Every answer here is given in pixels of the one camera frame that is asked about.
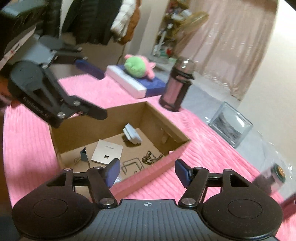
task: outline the wall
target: wall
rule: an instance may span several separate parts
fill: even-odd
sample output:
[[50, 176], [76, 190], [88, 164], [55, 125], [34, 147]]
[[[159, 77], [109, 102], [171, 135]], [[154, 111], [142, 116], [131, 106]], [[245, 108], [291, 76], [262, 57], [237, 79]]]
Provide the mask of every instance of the wall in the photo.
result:
[[[142, 0], [141, 18], [132, 41], [126, 44], [125, 53], [144, 55], [151, 52], [168, 1]], [[73, 0], [63, 0], [62, 2], [61, 26], [72, 2]], [[62, 38], [68, 43], [75, 44], [75, 39], [70, 34], [64, 34]], [[83, 54], [88, 57], [88, 61], [103, 70], [108, 65], [116, 64], [123, 51], [123, 46], [112, 40], [107, 46], [81, 44], [81, 47]], [[69, 65], [52, 65], [51, 69], [57, 78], [81, 74], [74, 66]]]
[[279, 0], [261, 66], [238, 110], [296, 166], [296, 11]]

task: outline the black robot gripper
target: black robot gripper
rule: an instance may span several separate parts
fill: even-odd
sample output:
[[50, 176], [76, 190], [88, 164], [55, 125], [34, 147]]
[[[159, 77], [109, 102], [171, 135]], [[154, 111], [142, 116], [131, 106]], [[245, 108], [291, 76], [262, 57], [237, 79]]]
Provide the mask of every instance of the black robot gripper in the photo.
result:
[[[15, 204], [16, 228], [30, 240], [277, 240], [280, 206], [231, 169], [210, 173], [177, 159], [176, 174], [187, 188], [178, 204], [172, 199], [118, 204], [109, 188], [119, 171], [118, 159], [86, 173], [64, 169]], [[75, 186], [88, 186], [92, 203]], [[204, 201], [209, 187], [221, 191]]]

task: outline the pink curtain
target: pink curtain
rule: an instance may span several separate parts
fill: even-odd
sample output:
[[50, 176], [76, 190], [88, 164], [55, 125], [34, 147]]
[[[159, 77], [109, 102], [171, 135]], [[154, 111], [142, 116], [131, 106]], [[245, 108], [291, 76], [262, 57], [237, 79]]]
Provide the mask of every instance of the pink curtain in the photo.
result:
[[209, 19], [175, 53], [191, 58], [201, 75], [241, 100], [264, 55], [276, 6], [273, 0], [191, 0], [190, 10], [205, 11]]

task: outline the open cardboard box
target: open cardboard box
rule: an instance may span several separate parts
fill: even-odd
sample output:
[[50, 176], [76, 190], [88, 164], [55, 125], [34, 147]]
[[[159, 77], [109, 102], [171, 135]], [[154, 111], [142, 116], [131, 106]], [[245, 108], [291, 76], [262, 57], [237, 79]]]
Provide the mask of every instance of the open cardboard box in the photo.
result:
[[[91, 161], [99, 139], [123, 146], [121, 167], [123, 162], [138, 158], [137, 162], [143, 165], [141, 171], [135, 164], [128, 166], [126, 173], [121, 168], [117, 181], [110, 189], [120, 200], [171, 168], [190, 139], [148, 102], [117, 106], [107, 109], [107, 112], [105, 120], [89, 116], [69, 118], [58, 129], [51, 129], [51, 137], [60, 167], [72, 168], [74, 172], [86, 172], [89, 168], [87, 162], [74, 162], [84, 146], [91, 167], [103, 166]], [[125, 140], [123, 128], [127, 123], [137, 130], [142, 138], [141, 144], [134, 145]], [[154, 164], [146, 165], [141, 160], [148, 151], [156, 157], [164, 156]], [[90, 197], [86, 187], [77, 187], [76, 192]]]

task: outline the green and pink stuffed toy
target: green and pink stuffed toy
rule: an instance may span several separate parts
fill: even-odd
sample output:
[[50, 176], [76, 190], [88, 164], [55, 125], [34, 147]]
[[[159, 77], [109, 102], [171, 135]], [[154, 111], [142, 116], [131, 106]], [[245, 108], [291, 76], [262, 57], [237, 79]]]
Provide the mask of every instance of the green and pink stuffed toy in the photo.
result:
[[146, 57], [139, 55], [127, 54], [124, 58], [126, 59], [124, 67], [131, 76], [136, 78], [147, 76], [150, 80], [154, 79], [155, 63], [149, 62]]

